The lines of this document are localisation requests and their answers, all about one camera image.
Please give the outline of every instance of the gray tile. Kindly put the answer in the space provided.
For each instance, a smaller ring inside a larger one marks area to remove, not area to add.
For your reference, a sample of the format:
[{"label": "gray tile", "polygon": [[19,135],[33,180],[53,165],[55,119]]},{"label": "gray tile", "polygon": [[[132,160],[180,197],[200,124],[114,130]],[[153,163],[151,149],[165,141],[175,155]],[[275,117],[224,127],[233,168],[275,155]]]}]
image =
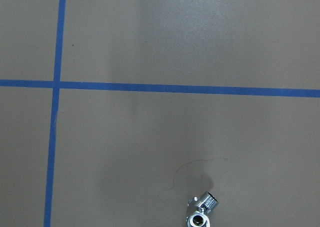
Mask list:
[{"label": "gray tile", "polygon": [[65,81],[320,88],[319,0],[67,0]]},{"label": "gray tile", "polygon": [[0,226],[43,224],[51,95],[0,88]]},{"label": "gray tile", "polygon": [[0,79],[53,79],[58,3],[0,0]]},{"label": "gray tile", "polygon": [[317,98],[61,90],[52,227],[318,226]]}]

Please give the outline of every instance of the chrome pipe fitting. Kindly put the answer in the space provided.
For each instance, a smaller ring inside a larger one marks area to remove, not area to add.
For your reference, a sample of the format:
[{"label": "chrome pipe fitting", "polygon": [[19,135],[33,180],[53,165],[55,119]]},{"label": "chrome pipe fitting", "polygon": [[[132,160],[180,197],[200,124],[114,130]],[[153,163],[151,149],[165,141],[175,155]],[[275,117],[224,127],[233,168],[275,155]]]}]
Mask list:
[{"label": "chrome pipe fitting", "polygon": [[187,227],[210,227],[208,214],[218,205],[216,198],[205,192],[200,198],[189,200],[187,208]]}]

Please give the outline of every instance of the blue tape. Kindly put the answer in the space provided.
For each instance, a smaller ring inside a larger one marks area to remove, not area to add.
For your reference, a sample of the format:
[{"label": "blue tape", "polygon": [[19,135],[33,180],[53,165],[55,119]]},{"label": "blue tape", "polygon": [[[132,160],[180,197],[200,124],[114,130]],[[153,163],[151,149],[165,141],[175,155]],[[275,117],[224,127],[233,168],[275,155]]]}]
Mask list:
[{"label": "blue tape", "polygon": [[59,0],[56,43],[55,43],[53,86],[52,86],[52,105],[51,105],[51,121],[50,121],[50,134],[49,134],[49,148],[48,148],[48,164],[47,164],[47,172],[46,172],[46,188],[45,188],[44,220],[43,220],[44,227],[50,227],[51,225],[52,194],[53,194],[53,185],[54,185],[55,154],[56,154],[56,125],[57,125],[57,115],[58,115],[58,108],[59,108],[65,11],[66,11],[66,0]]},{"label": "blue tape", "polygon": [[166,85],[138,83],[100,83],[100,82],[69,82],[61,81],[61,89],[108,90],[108,91],[139,91],[192,93],[212,95],[242,95],[242,96],[281,96],[320,98],[319,89],[296,88],[254,88],[254,87],[224,87],[196,85]]},{"label": "blue tape", "polygon": [[53,81],[0,79],[0,86],[4,86],[4,87],[29,87],[29,88],[52,88]]}]

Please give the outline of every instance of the dark hole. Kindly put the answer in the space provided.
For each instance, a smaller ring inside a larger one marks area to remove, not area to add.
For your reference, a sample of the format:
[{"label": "dark hole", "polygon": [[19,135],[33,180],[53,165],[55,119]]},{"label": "dark hole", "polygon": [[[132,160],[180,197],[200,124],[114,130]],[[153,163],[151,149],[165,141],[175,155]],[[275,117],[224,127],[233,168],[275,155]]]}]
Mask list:
[{"label": "dark hole", "polygon": [[200,215],[193,217],[192,221],[196,226],[201,226],[204,223],[204,219]]}]

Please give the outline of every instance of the vertical blue line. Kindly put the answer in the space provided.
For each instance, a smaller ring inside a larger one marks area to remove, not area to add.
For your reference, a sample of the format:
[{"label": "vertical blue line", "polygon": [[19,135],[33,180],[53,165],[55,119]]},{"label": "vertical blue line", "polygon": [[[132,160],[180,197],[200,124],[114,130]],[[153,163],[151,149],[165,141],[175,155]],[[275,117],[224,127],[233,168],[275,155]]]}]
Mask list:
[{"label": "vertical blue line", "polygon": [[49,134],[49,148],[48,148],[48,164],[47,164],[47,172],[46,172],[43,227],[50,227],[51,225],[52,194],[53,194],[53,184],[54,184],[55,153],[56,153],[56,124],[57,124],[57,114],[58,114],[58,108],[59,108],[65,10],[66,10],[66,0],[59,0],[58,20],[57,20],[57,28],[56,28],[56,42],[55,42],[51,121],[50,121],[50,134]]}]

